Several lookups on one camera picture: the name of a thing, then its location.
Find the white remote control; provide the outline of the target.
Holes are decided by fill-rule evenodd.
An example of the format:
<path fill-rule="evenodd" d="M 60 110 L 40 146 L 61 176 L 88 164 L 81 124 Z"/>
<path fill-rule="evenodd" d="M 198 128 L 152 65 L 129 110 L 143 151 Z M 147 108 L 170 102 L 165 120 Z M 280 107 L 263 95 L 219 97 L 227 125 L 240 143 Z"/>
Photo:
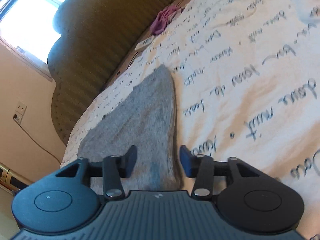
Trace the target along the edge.
<path fill-rule="evenodd" d="M 155 36 L 152 35 L 142 41 L 140 41 L 136 47 L 135 47 L 135 51 L 143 51 L 145 48 L 147 48 L 155 39 Z"/>

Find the olive ribbed headboard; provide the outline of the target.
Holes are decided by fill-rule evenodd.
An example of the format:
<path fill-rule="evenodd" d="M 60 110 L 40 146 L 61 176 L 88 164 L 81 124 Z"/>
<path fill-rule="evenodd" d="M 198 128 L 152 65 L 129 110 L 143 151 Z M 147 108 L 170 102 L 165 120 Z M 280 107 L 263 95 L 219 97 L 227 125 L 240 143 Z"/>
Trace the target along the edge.
<path fill-rule="evenodd" d="M 103 90 L 138 38 L 173 0 L 65 0 L 53 27 L 48 69 L 56 83 L 51 115 L 66 144 L 76 122 Z"/>

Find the white bedspread with script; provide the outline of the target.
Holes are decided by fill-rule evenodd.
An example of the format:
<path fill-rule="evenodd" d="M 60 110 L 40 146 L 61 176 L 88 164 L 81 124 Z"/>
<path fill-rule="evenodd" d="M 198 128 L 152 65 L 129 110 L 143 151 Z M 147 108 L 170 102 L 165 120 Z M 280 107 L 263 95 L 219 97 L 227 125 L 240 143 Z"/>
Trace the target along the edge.
<path fill-rule="evenodd" d="M 71 132 L 80 142 L 159 65 L 172 74 L 177 141 L 235 156 L 303 198 L 298 232 L 319 238 L 319 0 L 191 0 Z"/>

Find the gold and black heater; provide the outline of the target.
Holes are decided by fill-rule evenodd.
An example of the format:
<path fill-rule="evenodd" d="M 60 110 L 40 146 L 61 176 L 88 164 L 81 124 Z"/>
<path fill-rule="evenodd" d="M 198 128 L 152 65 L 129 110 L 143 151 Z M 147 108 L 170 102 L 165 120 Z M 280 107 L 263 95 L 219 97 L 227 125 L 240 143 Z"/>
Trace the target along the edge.
<path fill-rule="evenodd" d="M 0 183 L 3 189 L 19 191 L 25 189 L 33 182 L 8 168 L 3 163 L 0 163 Z"/>

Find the grey knitted sock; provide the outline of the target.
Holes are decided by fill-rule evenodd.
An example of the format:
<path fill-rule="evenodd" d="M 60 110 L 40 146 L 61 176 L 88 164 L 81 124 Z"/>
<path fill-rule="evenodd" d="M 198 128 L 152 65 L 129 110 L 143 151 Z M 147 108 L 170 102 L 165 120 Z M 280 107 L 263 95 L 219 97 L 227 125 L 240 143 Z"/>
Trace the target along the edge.
<path fill-rule="evenodd" d="M 161 65 L 87 133 L 78 157 L 98 162 L 107 156 L 124 155 L 135 145 L 137 161 L 130 178 L 121 181 L 124 191 L 179 190 L 183 181 L 175 125 L 174 81 L 168 68 Z"/>

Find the bright window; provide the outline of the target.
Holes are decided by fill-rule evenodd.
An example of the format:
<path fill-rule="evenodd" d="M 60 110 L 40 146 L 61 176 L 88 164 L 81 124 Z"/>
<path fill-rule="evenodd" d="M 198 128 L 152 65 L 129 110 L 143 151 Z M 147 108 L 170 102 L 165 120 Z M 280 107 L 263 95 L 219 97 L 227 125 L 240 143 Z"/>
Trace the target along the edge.
<path fill-rule="evenodd" d="M 47 64 L 61 35 L 53 18 L 65 0 L 1 0 L 1 38 L 31 61 Z"/>

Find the white wall socket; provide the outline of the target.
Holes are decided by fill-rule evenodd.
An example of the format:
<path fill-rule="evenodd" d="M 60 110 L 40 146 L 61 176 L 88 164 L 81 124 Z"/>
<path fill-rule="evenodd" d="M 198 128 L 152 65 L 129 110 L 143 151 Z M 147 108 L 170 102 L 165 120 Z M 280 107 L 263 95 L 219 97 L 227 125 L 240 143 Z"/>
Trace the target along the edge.
<path fill-rule="evenodd" d="M 27 109 L 27 105 L 19 101 L 15 108 L 13 119 L 20 125 Z"/>

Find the purple cloth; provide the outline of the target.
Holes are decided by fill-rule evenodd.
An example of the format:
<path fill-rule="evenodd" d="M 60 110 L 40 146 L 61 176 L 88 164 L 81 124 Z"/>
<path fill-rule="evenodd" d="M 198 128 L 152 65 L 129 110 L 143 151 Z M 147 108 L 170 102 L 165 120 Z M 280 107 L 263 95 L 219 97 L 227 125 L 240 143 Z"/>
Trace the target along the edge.
<path fill-rule="evenodd" d="M 175 17 L 180 16 L 183 8 L 175 5 L 169 5 L 160 11 L 153 23 L 150 25 L 151 35 L 161 34 Z"/>

